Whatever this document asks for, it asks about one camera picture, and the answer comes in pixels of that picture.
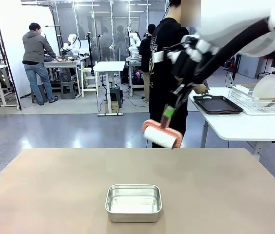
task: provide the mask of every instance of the white backdrop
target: white backdrop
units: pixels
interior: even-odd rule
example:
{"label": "white backdrop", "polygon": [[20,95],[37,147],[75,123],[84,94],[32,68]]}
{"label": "white backdrop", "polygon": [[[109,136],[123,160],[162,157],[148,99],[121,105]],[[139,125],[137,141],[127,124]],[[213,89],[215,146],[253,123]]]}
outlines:
{"label": "white backdrop", "polygon": [[29,25],[33,22],[40,24],[42,35],[52,46],[54,52],[59,55],[59,48],[52,14],[47,7],[22,6],[20,0],[0,0],[0,29],[10,64],[15,87],[19,97],[30,93],[30,84],[22,64],[25,52],[22,37],[29,31]]}

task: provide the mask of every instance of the floor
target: floor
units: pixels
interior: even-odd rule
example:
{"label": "floor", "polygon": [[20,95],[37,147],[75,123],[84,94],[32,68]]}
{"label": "floor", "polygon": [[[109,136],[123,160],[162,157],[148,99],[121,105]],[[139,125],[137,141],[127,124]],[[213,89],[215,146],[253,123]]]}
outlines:
{"label": "floor", "polygon": [[[209,87],[225,87],[225,84],[229,84],[229,78],[227,72],[223,68],[218,69],[211,77],[208,78]],[[236,75],[236,83],[255,83],[258,80],[248,78],[242,75]],[[144,96],[143,90],[135,90],[134,96],[129,96],[126,91],[127,85],[120,85],[124,91],[124,104],[121,108],[122,113],[141,113],[148,112],[148,105],[141,99]],[[59,100],[56,103],[46,103],[44,106],[38,106],[36,103],[31,102],[31,98],[22,98],[21,106],[22,111],[17,111],[15,107],[4,107],[0,108],[0,115],[36,115],[36,114],[94,114],[98,113],[101,109],[102,113],[105,113],[104,103],[105,89],[104,87],[99,88],[99,96],[96,97],[95,92],[85,93],[85,97],[79,97],[77,99],[65,99]],[[196,107],[189,102],[188,111],[197,111]]]}
{"label": "floor", "polygon": [[[128,113],[118,117],[0,115],[0,171],[22,149],[28,148],[145,148],[147,142],[141,127],[148,118],[148,113]],[[189,112],[183,147],[200,146],[203,123],[199,112]],[[252,150],[248,143],[228,143],[210,129],[206,147],[228,146]],[[263,151],[260,162],[275,177],[275,144]]]}

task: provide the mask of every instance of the black tray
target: black tray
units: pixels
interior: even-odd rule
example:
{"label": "black tray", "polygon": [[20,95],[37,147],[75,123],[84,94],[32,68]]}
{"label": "black tray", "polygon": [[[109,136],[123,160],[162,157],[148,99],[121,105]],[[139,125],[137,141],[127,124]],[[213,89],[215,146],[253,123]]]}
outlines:
{"label": "black tray", "polygon": [[233,115],[244,110],[224,96],[194,96],[195,103],[210,115]]}

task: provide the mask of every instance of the metal tray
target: metal tray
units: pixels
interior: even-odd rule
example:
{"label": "metal tray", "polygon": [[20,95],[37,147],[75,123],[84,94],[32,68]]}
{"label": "metal tray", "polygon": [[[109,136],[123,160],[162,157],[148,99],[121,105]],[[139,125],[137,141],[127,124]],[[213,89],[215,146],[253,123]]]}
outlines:
{"label": "metal tray", "polygon": [[244,110],[224,96],[194,96],[195,103],[209,115],[236,115]]}
{"label": "metal tray", "polygon": [[112,222],[155,223],[162,210],[160,189],[150,184],[113,185],[105,209]]}

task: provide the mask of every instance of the stainless steel container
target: stainless steel container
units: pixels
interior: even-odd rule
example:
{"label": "stainless steel container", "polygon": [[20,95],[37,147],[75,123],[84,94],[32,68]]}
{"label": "stainless steel container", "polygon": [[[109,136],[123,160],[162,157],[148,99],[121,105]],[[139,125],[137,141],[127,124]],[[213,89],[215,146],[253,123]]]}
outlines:
{"label": "stainless steel container", "polygon": [[112,222],[155,223],[162,210],[160,189],[150,184],[113,185],[105,209]]}

